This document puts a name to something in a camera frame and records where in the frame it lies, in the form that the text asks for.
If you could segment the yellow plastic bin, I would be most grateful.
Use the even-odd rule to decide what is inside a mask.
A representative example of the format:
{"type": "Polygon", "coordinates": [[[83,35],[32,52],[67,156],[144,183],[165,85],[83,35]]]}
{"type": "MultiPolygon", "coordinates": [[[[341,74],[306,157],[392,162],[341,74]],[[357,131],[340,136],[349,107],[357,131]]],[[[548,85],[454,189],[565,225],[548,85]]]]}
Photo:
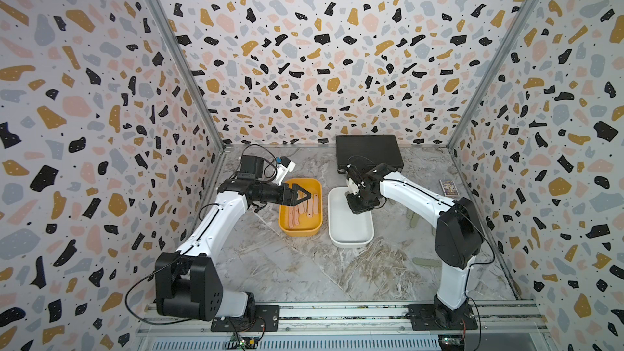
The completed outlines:
{"type": "Polygon", "coordinates": [[[313,215],[312,218],[307,217],[306,202],[299,205],[301,207],[300,225],[295,229],[289,229],[288,217],[290,206],[281,206],[279,209],[279,226],[284,233],[291,237],[312,237],[316,235],[323,224],[323,190],[322,185],[318,180],[312,178],[295,178],[287,180],[289,185],[299,184],[302,188],[311,193],[311,198],[315,194],[319,195],[320,213],[319,215],[313,215]]]}

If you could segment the white plastic bin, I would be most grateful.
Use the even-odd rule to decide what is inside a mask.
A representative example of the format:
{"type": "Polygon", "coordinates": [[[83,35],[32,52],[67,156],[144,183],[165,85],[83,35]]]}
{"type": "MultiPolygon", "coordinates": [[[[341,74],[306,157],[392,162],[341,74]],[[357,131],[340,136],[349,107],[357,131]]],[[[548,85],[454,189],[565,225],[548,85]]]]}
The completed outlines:
{"type": "Polygon", "coordinates": [[[347,187],[337,187],[328,194],[329,237],[338,248],[362,248],[371,243],[375,236],[372,213],[354,214],[349,208],[347,193],[347,187]]]}

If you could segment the long pink sheathed knife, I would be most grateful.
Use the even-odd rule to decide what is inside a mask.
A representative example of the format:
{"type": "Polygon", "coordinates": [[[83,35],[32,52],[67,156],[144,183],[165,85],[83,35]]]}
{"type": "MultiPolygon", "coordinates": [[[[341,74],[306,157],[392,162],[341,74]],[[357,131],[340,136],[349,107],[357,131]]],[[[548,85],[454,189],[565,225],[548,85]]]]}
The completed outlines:
{"type": "Polygon", "coordinates": [[[288,226],[289,229],[295,229],[299,225],[299,209],[297,207],[289,208],[288,226]]]}

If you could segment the green knife near arm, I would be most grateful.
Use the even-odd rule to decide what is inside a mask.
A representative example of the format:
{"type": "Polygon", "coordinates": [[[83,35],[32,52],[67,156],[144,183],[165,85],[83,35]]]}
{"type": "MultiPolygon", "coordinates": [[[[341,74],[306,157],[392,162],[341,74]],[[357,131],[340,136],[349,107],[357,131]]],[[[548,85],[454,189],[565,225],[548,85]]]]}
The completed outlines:
{"type": "Polygon", "coordinates": [[[412,258],[412,262],[416,266],[421,267],[441,267],[442,261],[439,259],[430,259],[430,258],[412,258]]]}

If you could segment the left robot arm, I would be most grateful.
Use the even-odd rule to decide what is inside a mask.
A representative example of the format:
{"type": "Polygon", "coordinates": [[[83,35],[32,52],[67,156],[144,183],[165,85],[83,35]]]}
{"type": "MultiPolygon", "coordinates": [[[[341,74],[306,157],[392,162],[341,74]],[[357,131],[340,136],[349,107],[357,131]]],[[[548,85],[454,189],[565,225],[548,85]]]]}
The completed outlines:
{"type": "Polygon", "coordinates": [[[151,278],[157,312],[167,317],[168,325],[215,318],[255,324],[253,294],[225,289],[215,261],[236,223],[251,207],[295,207],[311,198],[302,186],[285,183],[295,167],[285,156],[267,161],[243,153],[237,170],[219,186],[195,231],[175,251],[159,255],[151,278]]]}

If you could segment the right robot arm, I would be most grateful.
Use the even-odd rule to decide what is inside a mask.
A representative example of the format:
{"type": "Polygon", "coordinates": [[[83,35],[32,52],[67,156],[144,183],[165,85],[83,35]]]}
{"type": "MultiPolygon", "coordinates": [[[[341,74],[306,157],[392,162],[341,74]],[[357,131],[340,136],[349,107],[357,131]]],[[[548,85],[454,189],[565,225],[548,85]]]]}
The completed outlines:
{"type": "Polygon", "coordinates": [[[448,198],[418,185],[396,168],[381,163],[366,171],[348,163],[340,171],[346,176],[349,209],[356,215],[371,211],[382,199],[393,200],[425,219],[435,229],[435,252],[441,261],[441,280],[431,305],[430,320],[441,328],[471,324],[468,281],[475,266],[494,263],[496,255],[479,262],[482,245],[487,243],[474,203],[468,198],[448,198]]]}

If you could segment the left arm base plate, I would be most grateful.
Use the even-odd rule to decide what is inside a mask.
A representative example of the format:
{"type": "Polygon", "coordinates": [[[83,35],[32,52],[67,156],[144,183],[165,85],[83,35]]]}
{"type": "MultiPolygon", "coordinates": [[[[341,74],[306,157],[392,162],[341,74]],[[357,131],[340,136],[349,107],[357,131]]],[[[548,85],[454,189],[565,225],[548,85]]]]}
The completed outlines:
{"type": "Polygon", "coordinates": [[[279,305],[257,305],[242,317],[219,317],[212,321],[211,332],[276,332],[280,322],[279,305]]]}

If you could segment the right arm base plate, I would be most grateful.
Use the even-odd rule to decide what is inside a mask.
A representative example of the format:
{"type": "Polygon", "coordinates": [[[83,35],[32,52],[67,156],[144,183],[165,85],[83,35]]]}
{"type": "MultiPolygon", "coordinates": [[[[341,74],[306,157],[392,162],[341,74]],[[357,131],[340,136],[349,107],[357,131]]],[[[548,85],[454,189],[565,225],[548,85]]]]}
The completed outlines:
{"type": "Polygon", "coordinates": [[[410,304],[406,318],[414,331],[476,330],[476,314],[465,302],[457,310],[441,304],[410,304]]]}

